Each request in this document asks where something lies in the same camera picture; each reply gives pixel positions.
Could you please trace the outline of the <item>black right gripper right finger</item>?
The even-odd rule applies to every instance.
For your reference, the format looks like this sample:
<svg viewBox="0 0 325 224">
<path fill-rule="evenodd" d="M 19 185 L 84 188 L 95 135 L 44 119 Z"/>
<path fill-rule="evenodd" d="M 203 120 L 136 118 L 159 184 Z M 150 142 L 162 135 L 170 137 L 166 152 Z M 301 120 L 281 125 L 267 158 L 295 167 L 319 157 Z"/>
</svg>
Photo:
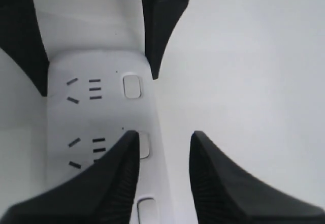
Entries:
<svg viewBox="0 0 325 224">
<path fill-rule="evenodd" d="M 260 181 L 202 131 L 190 141 L 190 186 L 199 223 L 324 223 L 324 210 Z"/>
</svg>

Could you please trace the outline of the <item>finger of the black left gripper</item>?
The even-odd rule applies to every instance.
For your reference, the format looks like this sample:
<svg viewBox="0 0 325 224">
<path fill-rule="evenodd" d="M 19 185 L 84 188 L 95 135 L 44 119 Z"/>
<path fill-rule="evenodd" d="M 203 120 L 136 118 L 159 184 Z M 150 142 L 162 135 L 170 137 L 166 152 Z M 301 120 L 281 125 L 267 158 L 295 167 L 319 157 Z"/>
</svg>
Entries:
<svg viewBox="0 0 325 224">
<path fill-rule="evenodd" d="M 188 3 L 189 0 L 142 0 L 145 56 L 153 79 L 159 77 L 165 49 Z"/>
</svg>

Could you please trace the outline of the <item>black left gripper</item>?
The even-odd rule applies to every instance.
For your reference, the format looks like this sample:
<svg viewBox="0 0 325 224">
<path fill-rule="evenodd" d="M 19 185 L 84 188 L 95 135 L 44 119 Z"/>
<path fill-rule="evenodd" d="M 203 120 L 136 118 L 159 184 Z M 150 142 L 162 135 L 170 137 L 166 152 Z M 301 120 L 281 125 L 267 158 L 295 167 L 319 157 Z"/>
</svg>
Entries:
<svg viewBox="0 0 325 224">
<path fill-rule="evenodd" d="M 1 0 L 1 50 L 47 96 L 48 56 L 39 30 L 34 0 Z"/>
</svg>

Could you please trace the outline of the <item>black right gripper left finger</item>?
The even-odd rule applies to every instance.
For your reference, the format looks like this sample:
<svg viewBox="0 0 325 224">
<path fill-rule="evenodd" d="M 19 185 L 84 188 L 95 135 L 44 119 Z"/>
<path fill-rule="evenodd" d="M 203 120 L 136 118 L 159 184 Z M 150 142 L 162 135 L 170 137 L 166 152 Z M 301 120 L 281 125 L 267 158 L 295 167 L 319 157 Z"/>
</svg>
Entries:
<svg viewBox="0 0 325 224">
<path fill-rule="evenodd" d="M 11 206 L 3 223 L 129 223 L 140 170 L 140 139 L 126 132 L 71 180 Z"/>
</svg>

